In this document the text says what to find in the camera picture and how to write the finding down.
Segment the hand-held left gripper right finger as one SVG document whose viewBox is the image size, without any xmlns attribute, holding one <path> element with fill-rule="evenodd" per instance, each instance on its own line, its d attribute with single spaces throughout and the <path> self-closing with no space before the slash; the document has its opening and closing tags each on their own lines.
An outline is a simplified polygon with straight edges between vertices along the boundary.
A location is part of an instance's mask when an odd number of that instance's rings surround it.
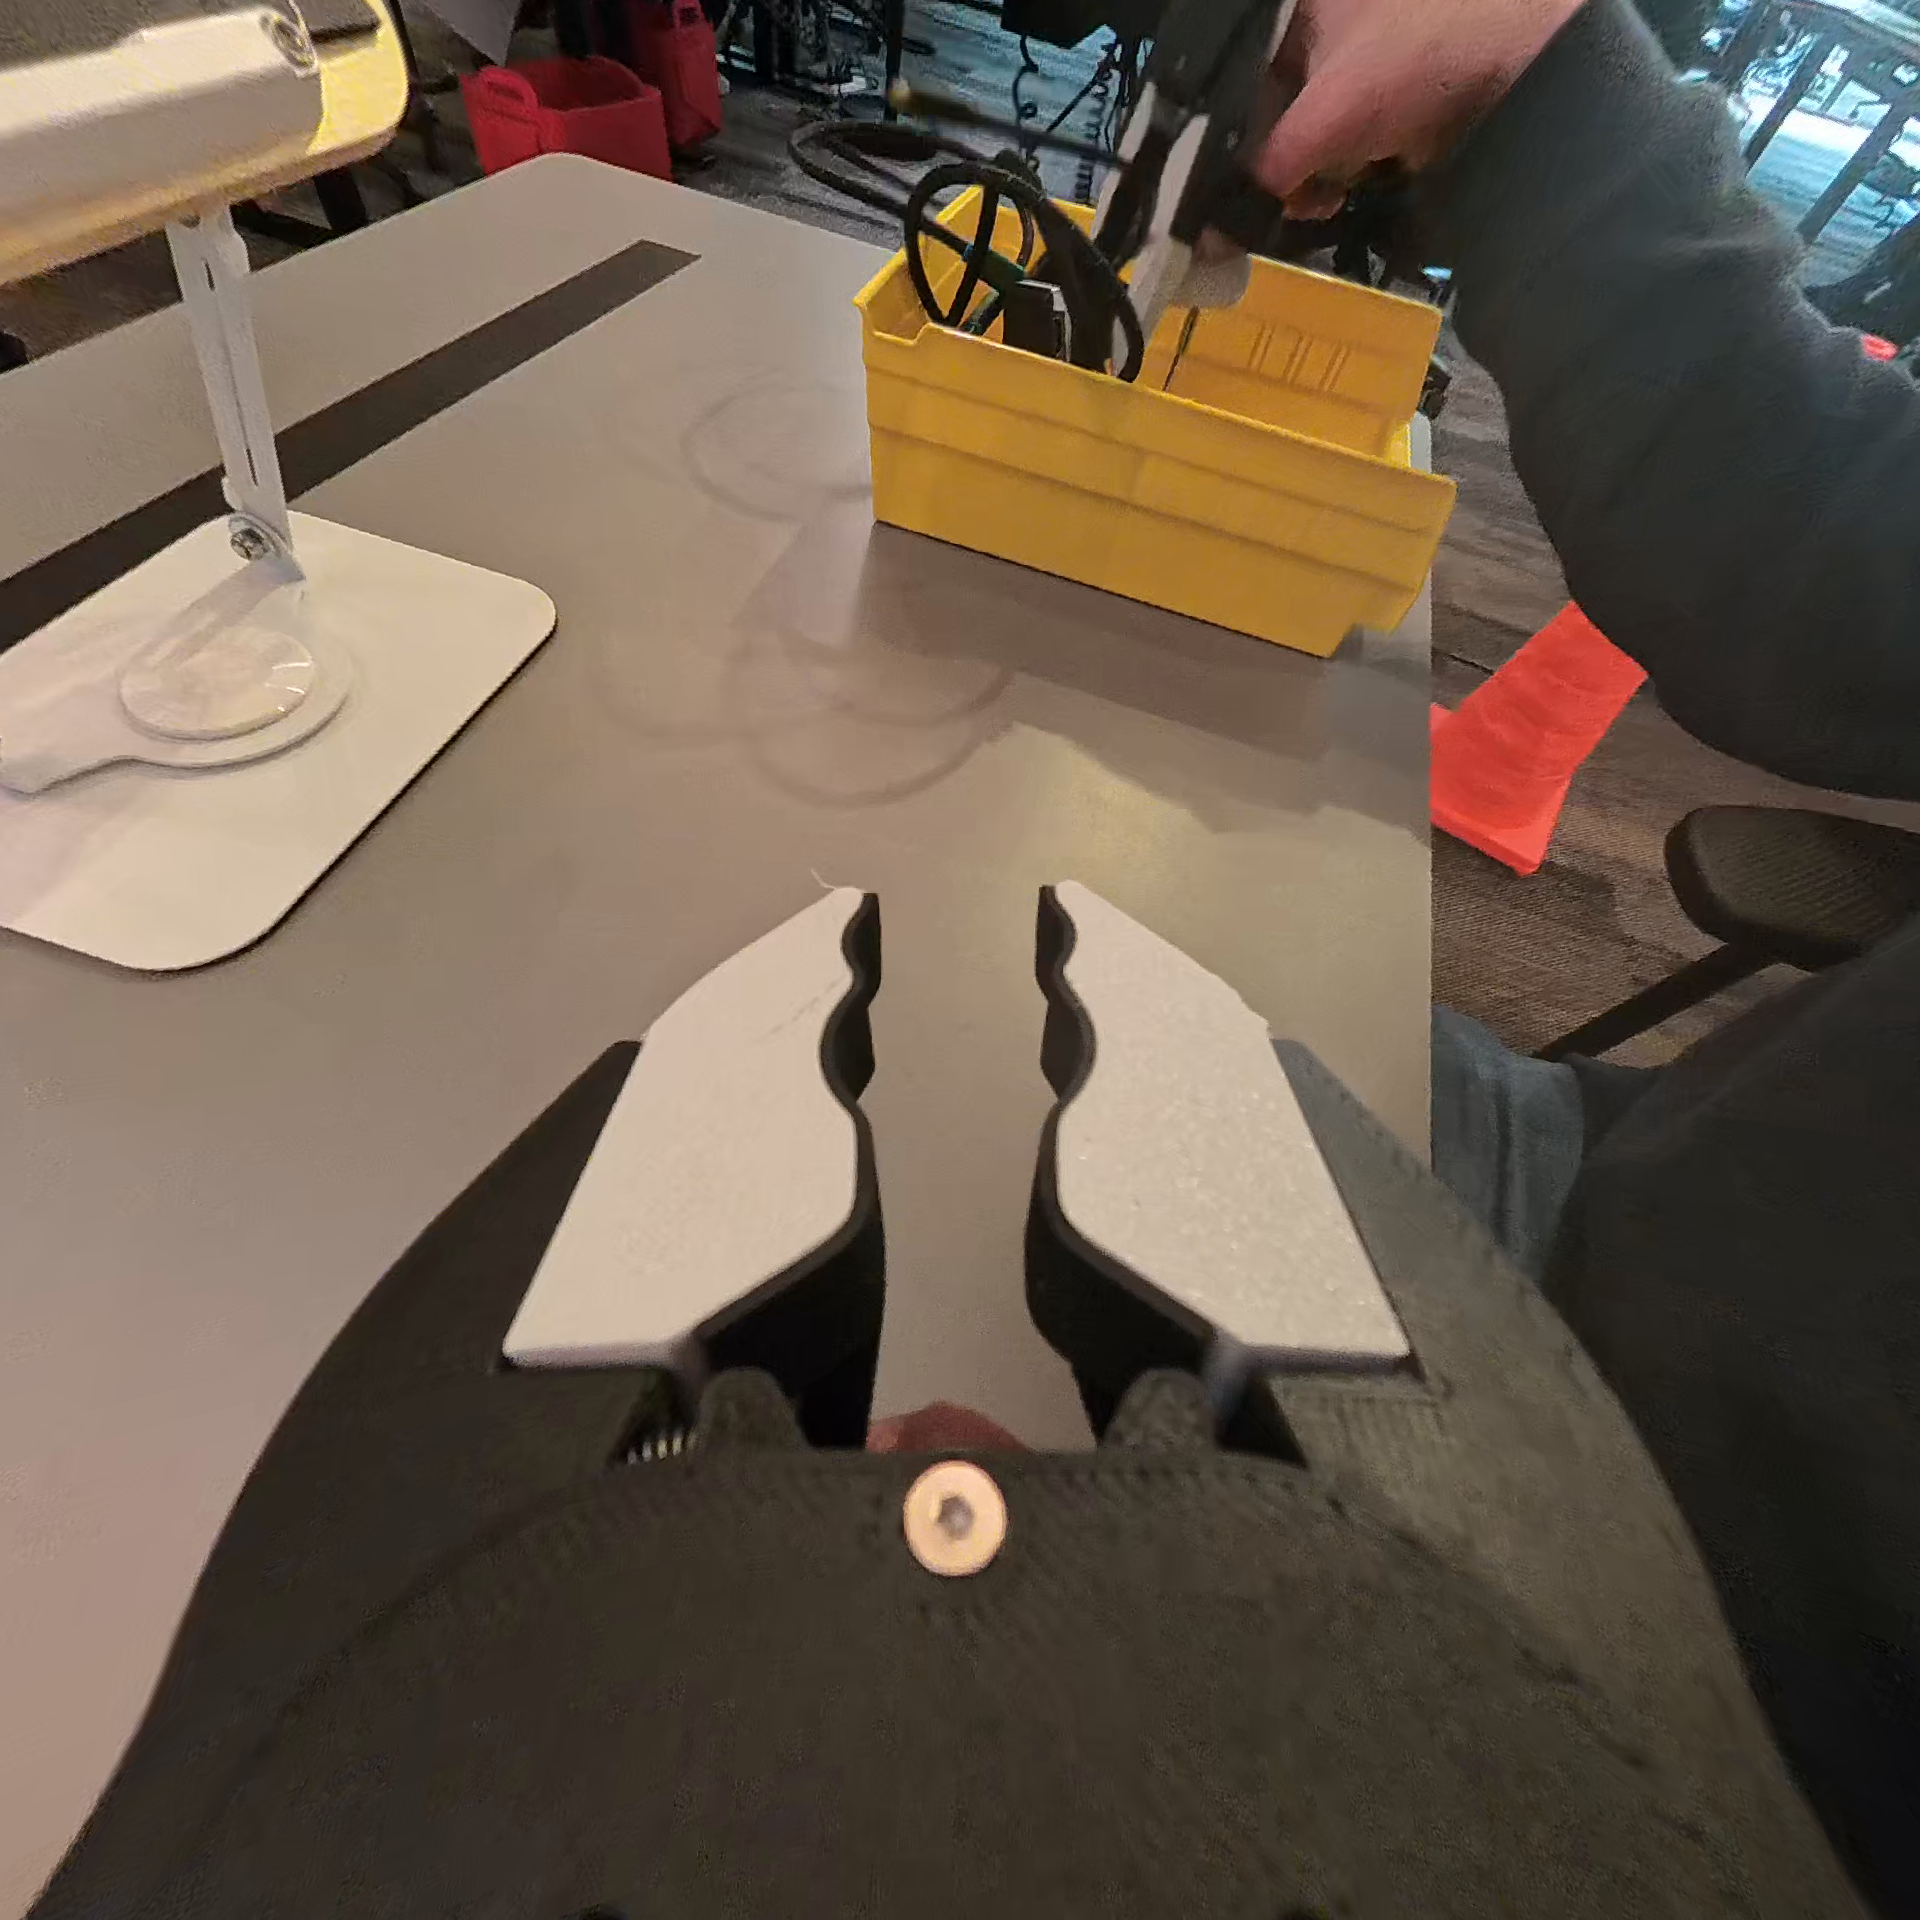
<svg viewBox="0 0 1920 1920">
<path fill-rule="evenodd" d="M 1049 1111 L 1027 1309 L 1090 1413 L 1145 1374 L 1215 1413 L 1271 1377 L 1391 1378 L 1412 1342 L 1270 1023 L 1080 881 L 1037 902 Z"/>
</svg>

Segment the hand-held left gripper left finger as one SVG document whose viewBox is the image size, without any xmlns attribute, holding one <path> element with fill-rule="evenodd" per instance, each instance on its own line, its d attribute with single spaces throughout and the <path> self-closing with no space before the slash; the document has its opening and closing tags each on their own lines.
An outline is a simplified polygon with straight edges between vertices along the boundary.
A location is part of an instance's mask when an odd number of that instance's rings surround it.
<svg viewBox="0 0 1920 1920">
<path fill-rule="evenodd" d="M 707 1374 L 741 1315 L 857 1228 L 880 898 L 833 888 L 652 1023 L 508 1326 L 520 1370 Z"/>
</svg>

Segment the yellow divided storage bin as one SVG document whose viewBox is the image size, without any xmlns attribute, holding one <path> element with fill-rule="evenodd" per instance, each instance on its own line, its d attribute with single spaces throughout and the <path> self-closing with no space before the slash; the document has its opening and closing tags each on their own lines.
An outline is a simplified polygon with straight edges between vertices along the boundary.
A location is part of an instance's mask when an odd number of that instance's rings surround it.
<svg viewBox="0 0 1920 1920">
<path fill-rule="evenodd" d="M 853 300 L 880 523 L 1320 659 L 1414 610 L 1454 512 L 1433 304 L 1254 259 L 1162 394 L 1180 310 L 1117 383 L 939 325 L 906 264 Z"/>
</svg>

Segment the person's right forearm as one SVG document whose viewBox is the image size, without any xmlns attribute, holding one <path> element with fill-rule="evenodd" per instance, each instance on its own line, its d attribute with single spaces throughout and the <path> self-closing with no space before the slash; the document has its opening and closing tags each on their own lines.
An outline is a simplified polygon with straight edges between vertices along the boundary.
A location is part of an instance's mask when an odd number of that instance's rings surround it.
<svg viewBox="0 0 1920 1920">
<path fill-rule="evenodd" d="M 1917 386 L 1796 287 L 1730 116 L 1586 3 L 1421 192 L 1573 600 L 1692 738 L 1917 800 Z"/>
</svg>

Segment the person's right hand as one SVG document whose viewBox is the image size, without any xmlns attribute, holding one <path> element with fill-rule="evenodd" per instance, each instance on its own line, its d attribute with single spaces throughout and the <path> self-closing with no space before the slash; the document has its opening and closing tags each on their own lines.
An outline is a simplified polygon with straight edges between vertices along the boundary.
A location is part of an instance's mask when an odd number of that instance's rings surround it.
<svg viewBox="0 0 1920 1920">
<path fill-rule="evenodd" d="M 1421 172 L 1524 80 L 1580 3 L 1297 3 L 1270 66 L 1257 181 L 1329 217 L 1379 167 Z"/>
</svg>

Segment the person's blue jeans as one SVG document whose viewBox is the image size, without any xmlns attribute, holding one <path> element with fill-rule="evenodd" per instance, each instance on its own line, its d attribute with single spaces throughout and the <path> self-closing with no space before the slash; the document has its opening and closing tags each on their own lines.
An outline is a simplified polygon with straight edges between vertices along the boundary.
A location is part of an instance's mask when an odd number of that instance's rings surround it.
<svg viewBox="0 0 1920 1920">
<path fill-rule="evenodd" d="M 1531 1281 L 1544 1281 L 1577 1169 L 1583 1100 L 1573 1066 L 1504 1048 L 1483 1023 L 1430 1016 L 1434 1177 Z"/>
</svg>

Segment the red plastic bin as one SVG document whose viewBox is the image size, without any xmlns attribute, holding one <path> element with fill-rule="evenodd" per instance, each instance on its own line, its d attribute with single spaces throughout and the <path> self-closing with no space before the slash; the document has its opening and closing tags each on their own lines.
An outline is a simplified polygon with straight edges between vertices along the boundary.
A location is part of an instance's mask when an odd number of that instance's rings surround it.
<svg viewBox="0 0 1920 1920">
<path fill-rule="evenodd" d="M 666 142 L 696 154 L 724 129 L 718 53 L 703 3 L 626 3 L 631 70 L 661 94 Z"/>
<path fill-rule="evenodd" d="M 460 98 L 489 177 L 536 157 L 589 157 L 675 177 L 662 95 L 614 59 L 485 66 L 460 80 Z"/>
</svg>

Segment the orange traffic cone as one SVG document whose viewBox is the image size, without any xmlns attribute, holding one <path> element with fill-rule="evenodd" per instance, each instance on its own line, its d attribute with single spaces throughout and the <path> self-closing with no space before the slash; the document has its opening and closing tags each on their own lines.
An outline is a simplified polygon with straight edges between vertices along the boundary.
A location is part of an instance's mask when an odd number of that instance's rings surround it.
<svg viewBox="0 0 1920 1920">
<path fill-rule="evenodd" d="M 1565 607 L 1459 709 L 1430 710 L 1430 826 L 1539 874 L 1576 776 L 1642 685 L 1645 671 Z"/>
</svg>

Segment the white wooden laptop stand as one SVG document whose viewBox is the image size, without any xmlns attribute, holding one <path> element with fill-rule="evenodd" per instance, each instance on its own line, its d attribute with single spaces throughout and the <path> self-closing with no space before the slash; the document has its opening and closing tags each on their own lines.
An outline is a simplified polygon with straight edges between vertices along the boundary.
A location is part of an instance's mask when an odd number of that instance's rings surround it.
<svg viewBox="0 0 1920 1920">
<path fill-rule="evenodd" d="M 376 157 L 391 3 L 7 3 L 2 285 L 162 230 L 220 508 L 2 651 L 2 933 L 255 947 L 547 644 L 529 582 L 289 512 L 242 199 Z"/>
</svg>

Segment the black mesh office chair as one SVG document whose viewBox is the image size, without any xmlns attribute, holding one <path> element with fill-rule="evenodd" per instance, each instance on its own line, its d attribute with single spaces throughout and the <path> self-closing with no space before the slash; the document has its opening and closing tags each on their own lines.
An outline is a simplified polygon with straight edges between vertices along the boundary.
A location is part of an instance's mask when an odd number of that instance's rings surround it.
<svg viewBox="0 0 1920 1920">
<path fill-rule="evenodd" d="M 1539 1062 L 1600 1058 L 1786 965 L 1830 971 L 1917 918 L 1917 833 L 1830 812 L 1704 805 L 1663 849 L 1668 888 L 1712 950 L 1556 1037 Z"/>
</svg>

